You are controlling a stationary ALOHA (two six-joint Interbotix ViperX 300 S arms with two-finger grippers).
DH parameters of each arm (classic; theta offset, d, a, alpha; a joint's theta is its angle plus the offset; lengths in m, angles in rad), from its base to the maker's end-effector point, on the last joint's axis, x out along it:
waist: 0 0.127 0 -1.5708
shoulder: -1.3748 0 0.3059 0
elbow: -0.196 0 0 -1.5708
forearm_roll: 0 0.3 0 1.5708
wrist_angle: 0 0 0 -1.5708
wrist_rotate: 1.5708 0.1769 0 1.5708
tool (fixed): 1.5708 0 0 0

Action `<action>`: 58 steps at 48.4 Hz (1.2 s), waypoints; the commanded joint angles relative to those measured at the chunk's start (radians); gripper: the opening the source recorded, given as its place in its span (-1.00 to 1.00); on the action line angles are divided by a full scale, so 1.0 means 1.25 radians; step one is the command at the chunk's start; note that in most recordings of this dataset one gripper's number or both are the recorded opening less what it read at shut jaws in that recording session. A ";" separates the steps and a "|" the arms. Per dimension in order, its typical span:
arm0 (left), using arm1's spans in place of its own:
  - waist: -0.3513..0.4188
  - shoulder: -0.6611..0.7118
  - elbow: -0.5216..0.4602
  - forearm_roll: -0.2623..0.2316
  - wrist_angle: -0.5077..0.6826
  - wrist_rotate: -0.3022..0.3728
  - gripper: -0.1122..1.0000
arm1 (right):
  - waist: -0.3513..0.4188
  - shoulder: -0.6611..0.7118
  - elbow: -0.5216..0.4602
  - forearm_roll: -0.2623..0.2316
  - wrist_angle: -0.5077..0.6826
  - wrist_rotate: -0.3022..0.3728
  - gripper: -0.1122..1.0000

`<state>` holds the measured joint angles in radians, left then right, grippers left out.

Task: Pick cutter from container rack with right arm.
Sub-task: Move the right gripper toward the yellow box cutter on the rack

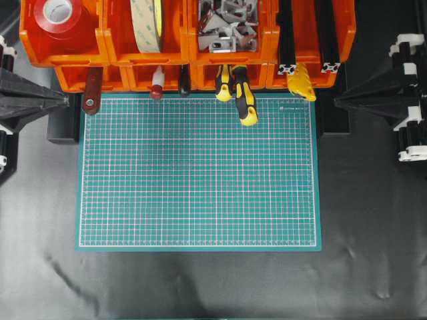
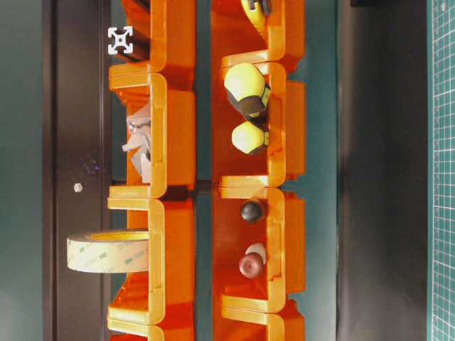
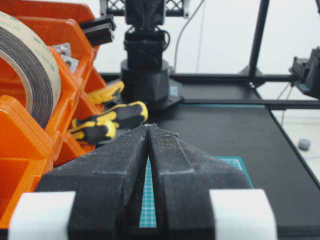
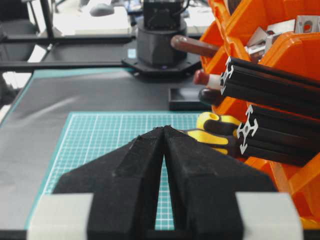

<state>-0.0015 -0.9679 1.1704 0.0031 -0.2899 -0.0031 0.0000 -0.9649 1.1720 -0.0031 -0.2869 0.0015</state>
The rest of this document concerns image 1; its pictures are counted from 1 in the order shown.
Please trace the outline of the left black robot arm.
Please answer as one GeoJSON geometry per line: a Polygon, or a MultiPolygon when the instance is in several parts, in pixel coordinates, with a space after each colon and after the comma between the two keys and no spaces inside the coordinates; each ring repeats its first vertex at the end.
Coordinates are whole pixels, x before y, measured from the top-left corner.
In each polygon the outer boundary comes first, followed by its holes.
{"type": "Polygon", "coordinates": [[[1,38],[1,183],[17,170],[19,133],[26,124],[69,107],[69,96],[13,72],[17,52],[1,38]]]}

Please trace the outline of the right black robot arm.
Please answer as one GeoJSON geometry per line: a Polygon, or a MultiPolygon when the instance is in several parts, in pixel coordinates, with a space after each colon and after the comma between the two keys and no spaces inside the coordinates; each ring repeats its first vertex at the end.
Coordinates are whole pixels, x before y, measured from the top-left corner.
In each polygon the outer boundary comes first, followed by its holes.
{"type": "Polygon", "coordinates": [[[347,90],[336,107],[381,116],[392,127],[398,160],[426,160],[426,34],[399,34],[390,46],[391,69],[347,90]]]}

